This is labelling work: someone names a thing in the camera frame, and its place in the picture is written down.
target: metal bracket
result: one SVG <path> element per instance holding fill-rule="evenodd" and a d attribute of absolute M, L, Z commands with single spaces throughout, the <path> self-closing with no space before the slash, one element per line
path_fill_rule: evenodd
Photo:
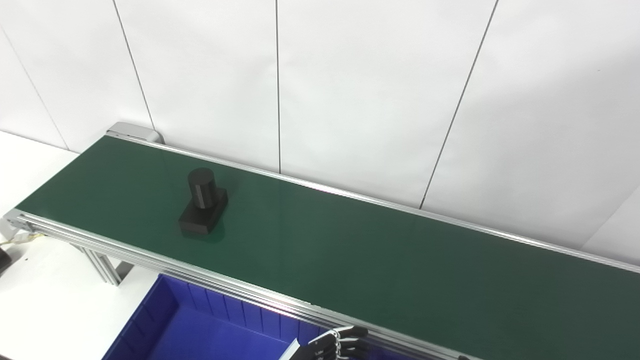
<path fill-rule="evenodd" d="M 19 220 L 21 214 L 20 210 L 11 209 L 0 219 L 0 232 L 7 240 L 13 238 L 18 230 L 33 232 L 33 228 L 28 223 Z"/>
<path fill-rule="evenodd" d="M 118 286 L 122 282 L 120 274 L 113 268 L 113 265 L 109 261 L 106 255 L 99 252 L 95 252 L 85 247 L 77 247 L 81 252 L 85 254 L 89 262 L 98 271 L 98 274 L 102 280 L 108 284 Z"/>
<path fill-rule="evenodd" d="M 130 124 L 128 122 L 117 122 L 108 130 L 107 135 L 136 138 L 155 143 L 164 143 L 164 139 L 156 130 Z"/>

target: robotic hand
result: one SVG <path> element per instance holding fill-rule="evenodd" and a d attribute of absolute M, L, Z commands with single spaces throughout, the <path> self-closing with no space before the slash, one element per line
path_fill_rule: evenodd
<path fill-rule="evenodd" d="M 368 345 L 362 340 L 369 331 L 359 326 L 331 329 L 309 344 L 301 346 L 294 340 L 280 360 L 365 360 Z"/>

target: white wall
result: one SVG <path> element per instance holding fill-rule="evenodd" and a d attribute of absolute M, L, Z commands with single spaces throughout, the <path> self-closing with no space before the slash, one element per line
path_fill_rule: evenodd
<path fill-rule="evenodd" d="M 282 172 L 418 207 L 493 3 L 279 0 Z"/>
<path fill-rule="evenodd" d="M 1 1 L 0 25 L 70 150 L 120 120 L 151 126 L 111 1 Z"/>
<path fill-rule="evenodd" d="M 166 143 L 278 171 L 274 3 L 116 3 Z"/>
<path fill-rule="evenodd" d="M 580 248 L 640 184 L 638 14 L 500 2 L 424 209 Z"/>
<path fill-rule="evenodd" d="M 0 31 L 0 64 L 0 131 L 66 148 L 4 31 Z"/>
<path fill-rule="evenodd" d="M 82 151 L 129 120 L 186 149 L 637 261 L 640 5 L 501 0 L 470 73 L 494 5 L 2 2 L 15 53 L 0 41 L 0 59 L 17 70 L 0 70 L 0 101 L 20 101 L 0 127 Z"/>

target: black device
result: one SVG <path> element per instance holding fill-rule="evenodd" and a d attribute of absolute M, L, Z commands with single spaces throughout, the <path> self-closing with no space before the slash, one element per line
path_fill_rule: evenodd
<path fill-rule="evenodd" d="M 216 186 L 213 171 L 209 168 L 191 171 L 188 181 L 191 201 L 182 212 L 178 223 L 183 231 L 209 234 L 227 207 L 227 191 Z"/>
<path fill-rule="evenodd" d="M 365 360 L 369 345 L 364 337 L 369 331 L 360 326 L 331 329 L 306 345 L 294 340 L 280 360 Z"/>
<path fill-rule="evenodd" d="M 9 265 L 11 265 L 11 257 L 3 249 L 0 249 L 0 273 L 8 268 Z"/>

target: blue bin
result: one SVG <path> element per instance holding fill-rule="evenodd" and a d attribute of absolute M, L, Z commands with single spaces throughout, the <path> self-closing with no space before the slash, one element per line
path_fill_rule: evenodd
<path fill-rule="evenodd" d="M 102 360 L 278 360 L 325 329 L 159 275 Z M 374 348 L 370 360 L 409 360 Z"/>

